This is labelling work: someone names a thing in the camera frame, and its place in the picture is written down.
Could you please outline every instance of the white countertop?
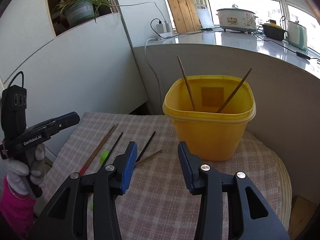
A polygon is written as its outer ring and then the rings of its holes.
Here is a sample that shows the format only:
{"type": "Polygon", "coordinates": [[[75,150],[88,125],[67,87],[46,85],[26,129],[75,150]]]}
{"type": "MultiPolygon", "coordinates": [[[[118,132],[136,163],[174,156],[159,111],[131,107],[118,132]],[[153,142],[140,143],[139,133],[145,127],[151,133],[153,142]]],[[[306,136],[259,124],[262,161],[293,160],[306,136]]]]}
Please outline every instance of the white countertop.
{"type": "MultiPolygon", "coordinates": [[[[160,45],[160,44],[207,44],[207,45],[220,45],[226,47],[233,47],[238,49],[246,49],[254,52],[263,53],[272,57],[279,58],[286,62],[289,62],[299,68],[302,68],[314,76],[320,78],[320,65],[317,64],[316,59],[307,60],[297,56],[293,52],[271,42],[263,41],[254,34],[247,33],[235,33],[235,32],[222,32],[217,29],[218,32],[202,32],[202,33],[188,33],[182,34],[169,39],[161,39],[158,41],[150,41],[148,45],[160,45]]],[[[264,35],[259,35],[265,40],[270,40],[264,35]]],[[[302,50],[288,44],[286,41],[276,41],[288,49],[293,51],[302,50]]],[[[309,57],[316,57],[320,59],[320,55],[309,49],[309,57]]]]}

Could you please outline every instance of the potted plant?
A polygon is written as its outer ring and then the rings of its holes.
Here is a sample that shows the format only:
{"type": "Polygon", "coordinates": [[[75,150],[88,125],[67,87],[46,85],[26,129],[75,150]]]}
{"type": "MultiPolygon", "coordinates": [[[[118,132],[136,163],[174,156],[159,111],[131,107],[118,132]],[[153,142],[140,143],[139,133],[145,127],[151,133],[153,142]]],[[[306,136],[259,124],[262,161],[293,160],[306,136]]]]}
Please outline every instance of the potted plant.
{"type": "Polygon", "coordinates": [[[66,16],[70,27],[74,27],[91,19],[96,20],[101,5],[111,8],[109,0],[60,0],[55,9],[66,16]]]}

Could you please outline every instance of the metal screw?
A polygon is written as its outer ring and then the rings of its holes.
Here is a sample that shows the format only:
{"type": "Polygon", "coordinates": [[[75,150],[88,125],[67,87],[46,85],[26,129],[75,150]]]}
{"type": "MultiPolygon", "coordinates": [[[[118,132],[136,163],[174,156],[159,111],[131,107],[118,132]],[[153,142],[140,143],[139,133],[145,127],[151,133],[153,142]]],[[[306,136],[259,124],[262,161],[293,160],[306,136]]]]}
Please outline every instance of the metal screw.
{"type": "Polygon", "coordinates": [[[238,178],[244,179],[245,178],[245,173],[242,171],[237,172],[238,178]]]}
{"type": "Polygon", "coordinates": [[[108,165],[105,167],[106,171],[113,171],[115,167],[113,165],[108,165]]]}
{"type": "Polygon", "coordinates": [[[201,170],[208,171],[208,170],[210,170],[210,166],[207,164],[201,165],[201,170]]]}
{"type": "Polygon", "coordinates": [[[79,173],[77,173],[77,172],[73,172],[70,174],[70,178],[72,178],[72,179],[76,179],[78,177],[79,177],[79,173]]]}

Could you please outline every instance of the label on container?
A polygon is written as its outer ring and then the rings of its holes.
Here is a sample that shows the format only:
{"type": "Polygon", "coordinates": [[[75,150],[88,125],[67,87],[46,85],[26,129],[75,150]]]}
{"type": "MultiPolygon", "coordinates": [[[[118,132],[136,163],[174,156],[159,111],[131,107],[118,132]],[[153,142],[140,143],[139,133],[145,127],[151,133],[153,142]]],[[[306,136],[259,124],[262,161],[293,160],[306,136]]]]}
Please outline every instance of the label on container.
{"type": "Polygon", "coordinates": [[[230,26],[239,26],[239,19],[237,17],[226,17],[226,22],[230,26]]]}
{"type": "Polygon", "coordinates": [[[220,107],[224,102],[223,87],[201,87],[202,106],[220,107]]]}
{"type": "Polygon", "coordinates": [[[74,10],[73,12],[69,13],[68,18],[69,18],[70,20],[73,20],[73,18],[74,18],[74,17],[77,17],[79,14],[82,14],[82,13],[84,13],[84,12],[88,12],[88,11],[90,11],[90,10],[92,10],[92,7],[90,7],[90,6],[83,6],[83,7],[81,7],[81,8],[78,8],[78,9],[74,10]]]}

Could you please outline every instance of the chopstick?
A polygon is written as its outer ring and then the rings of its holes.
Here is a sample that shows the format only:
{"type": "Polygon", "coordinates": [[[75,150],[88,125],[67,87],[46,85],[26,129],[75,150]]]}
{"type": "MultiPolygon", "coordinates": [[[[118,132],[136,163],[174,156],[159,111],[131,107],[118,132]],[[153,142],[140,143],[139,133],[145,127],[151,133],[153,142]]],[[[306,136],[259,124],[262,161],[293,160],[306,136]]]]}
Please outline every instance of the chopstick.
{"type": "Polygon", "coordinates": [[[80,175],[83,175],[87,168],[92,163],[93,159],[96,157],[98,152],[101,150],[102,146],[105,144],[105,142],[108,140],[110,135],[113,133],[113,131],[117,128],[118,123],[111,127],[111,129],[108,131],[108,133],[104,136],[104,138],[100,141],[99,145],[96,147],[96,149],[93,151],[93,153],[90,155],[86,163],[82,166],[81,170],[79,171],[80,175]]]}
{"type": "Polygon", "coordinates": [[[144,159],[142,159],[141,161],[136,162],[136,163],[134,164],[134,166],[137,166],[138,164],[143,163],[143,162],[144,162],[144,161],[146,161],[147,159],[149,159],[149,158],[151,158],[151,157],[153,157],[153,156],[157,155],[157,154],[158,154],[158,153],[160,153],[160,152],[162,152],[162,150],[159,150],[159,151],[157,151],[157,152],[155,152],[155,153],[153,153],[153,154],[149,155],[148,157],[145,157],[145,158],[144,158],[144,159]]]}
{"type": "Polygon", "coordinates": [[[154,132],[152,133],[151,137],[149,138],[149,140],[147,141],[146,145],[144,146],[144,148],[142,149],[141,153],[139,154],[136,162],[138,162],[138,161],[141,159],[142,155],[143,155],[144,152],[146,151],[148,145],[150,144],[150,142],[151,142],[152,138],[155,136],[155,134],[156,134],[156,131],[154,131],[154,132]]]}
{"type": "Polygon", "coordinates": [[[119,135],[118,139],[116,140],[115,144],[114,144],[114,145],[113,145],[113,147],[111,148],[111,150],[110,150],[110,152],[109,152],[108,156],[105,158],[105,160],[103,161],[103,163],[102,163],[102,165],[101,165],[101,167],[100,167],[100,168],[102,168],[102,167],[106,164],[107,160],[109,159],[109,157],[110,157],[111,153],[113,152],[113,150],[114,150],[114,149],[115,149],[115,147],[117,146],[117,144],[118,144],[118,142],[119,142],[119,140],[120,140],[120,138],[121,138],[121,136],[122,136],[122,135],[123,135],[123,132],[122,132],[122,133],[120,133],[120,135],[119,135]]]}
{"type": "Polygon", "coordinates": [[[230,102],[230,100],[233,98],[233,96],[237,93],[237,91],[239,90],[239,88],[241,87],[241,85],[243,84],[243,82],[245,81],[245,79],[248,77],[248,75],[250,74],[252,68],[250,68],[248,70],[248,72],[245,74],[245,76],[243,77],[243,79],[240,81],[240,83],[236,86],[236,88],[232,91],[232,93],[230,94],[230,96],[228,96],[228,98],[226,99],[226,101],[224,101],[224,103],[222,104],[222,106],[220,106],[220,108],[217,110],[217,114],[220,113],[223,108],[226,107],[226,105],[230,102]]]}
{"type": "Polygon", "coordinates": [[[191,100],[191,104],[192,104],[192,108],[193,108],[193,111],[197,111],[196,109],[196,103],[193,99],[193,96],[192,96],[192,93],[191,93],[191,88],[190,88],[190,85],[189,85],[189,82],[188,82],[188,79],[187,79],[187,76],[186,76],[186,73],[184,71],[184,68],[182,66],[182,62],[180,60],[180,57],[177,56],[178,58],[178,61],[179,61],[179,65],[180,65],[180,68],[181,68],[181,72],[182,72],[182,75],[183,75],[183,78],[184,78],[184,82],[186,83],[186,86],[187,86],[187,90],[188,90],[188,93],[189,93],[189,97],[190,97],[190,100],[191,100]]]}

